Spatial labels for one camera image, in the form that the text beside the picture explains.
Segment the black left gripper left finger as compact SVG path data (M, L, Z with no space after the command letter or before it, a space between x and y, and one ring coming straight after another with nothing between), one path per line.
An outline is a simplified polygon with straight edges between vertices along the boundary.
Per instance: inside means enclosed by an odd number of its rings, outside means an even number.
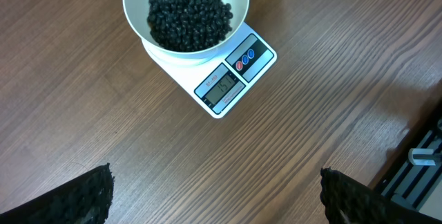
M113 201L110 165L98 166L1 214L2 223L104 223Z

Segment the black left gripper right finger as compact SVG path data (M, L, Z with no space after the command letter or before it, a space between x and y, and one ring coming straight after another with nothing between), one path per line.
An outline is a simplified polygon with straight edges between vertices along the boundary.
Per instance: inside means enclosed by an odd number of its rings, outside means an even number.
M320 201L330 224L441 224L441 221L404 208L345 174L320 170Z

